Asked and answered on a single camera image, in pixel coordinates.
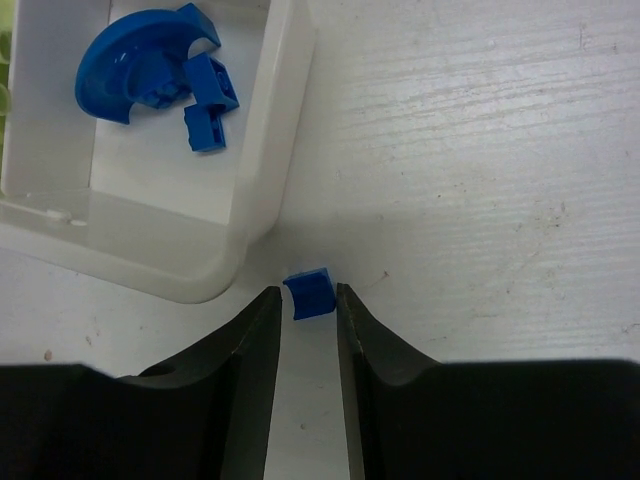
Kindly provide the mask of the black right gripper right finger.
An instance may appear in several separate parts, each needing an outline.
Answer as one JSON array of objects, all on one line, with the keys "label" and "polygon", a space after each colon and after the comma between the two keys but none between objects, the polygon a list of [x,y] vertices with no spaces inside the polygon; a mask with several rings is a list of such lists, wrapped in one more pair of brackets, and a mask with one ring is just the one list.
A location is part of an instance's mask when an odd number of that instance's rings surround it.
[{"label": "black right gripper right finger", "polygon": [[639,366],[623,360],[441,363],[337,288],[354,479],[635,479]]}]

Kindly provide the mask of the blue arch lego piece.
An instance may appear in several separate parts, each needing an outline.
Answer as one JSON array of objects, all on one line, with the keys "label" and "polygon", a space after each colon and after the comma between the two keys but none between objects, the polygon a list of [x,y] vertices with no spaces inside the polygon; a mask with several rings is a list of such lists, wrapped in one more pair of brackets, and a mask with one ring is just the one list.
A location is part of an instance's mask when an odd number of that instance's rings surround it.
[{"label": "blue arch lego piece", "polygon": [[213,22],[192,3],[118,19],[94,39],[79,64],[77,104],[93,117],[124,125],[134,104],[170,107],[191,94],[183,64],[200,39],[221,46]]}]

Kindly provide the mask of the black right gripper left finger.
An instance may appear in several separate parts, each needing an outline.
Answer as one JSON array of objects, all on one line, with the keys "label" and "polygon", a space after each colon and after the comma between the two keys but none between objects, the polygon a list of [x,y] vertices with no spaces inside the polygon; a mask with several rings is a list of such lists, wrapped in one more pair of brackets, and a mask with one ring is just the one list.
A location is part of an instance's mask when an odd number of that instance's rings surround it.
[{"label": "black right gripper left finger", "polygon": [[1,370],[5,479],[260,479],[278,369],[282,296],[143,372],[81,364]]}]

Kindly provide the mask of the small blue lego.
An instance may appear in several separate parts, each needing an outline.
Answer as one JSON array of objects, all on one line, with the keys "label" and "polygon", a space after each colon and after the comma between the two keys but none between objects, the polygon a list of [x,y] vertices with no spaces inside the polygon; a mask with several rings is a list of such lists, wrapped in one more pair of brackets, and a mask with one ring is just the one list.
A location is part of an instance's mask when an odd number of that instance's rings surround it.
[{"label": "small blue lego", "polygon": [[226,147],[221,116],[212,108],[197,104],[184,109],[188,143],[197,153],[217,151]]},{"label": "small blue lego", "polygon": [[226,113],[239,107],[239,101],[226,67],[207,53],[183,63],[184,72],[196,103]]},{"label": "small blue lego", "polygon": [[292,296],[295,321],[329,314],[336,308],[336,294],[327,268],[291,275],[283,284]]}]

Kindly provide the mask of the green lego brick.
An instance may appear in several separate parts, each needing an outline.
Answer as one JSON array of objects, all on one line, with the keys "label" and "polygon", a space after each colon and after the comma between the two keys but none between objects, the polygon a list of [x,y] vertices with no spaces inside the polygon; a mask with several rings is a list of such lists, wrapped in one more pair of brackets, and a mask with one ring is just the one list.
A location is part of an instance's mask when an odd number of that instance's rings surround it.
[{"label": "green lego brick", "polygon": [[8,88],[9,67],[11,60],[11,42],[15,11],[14,0],[1,0],[1,143],[4,143],[5,121],[11,107]]}]

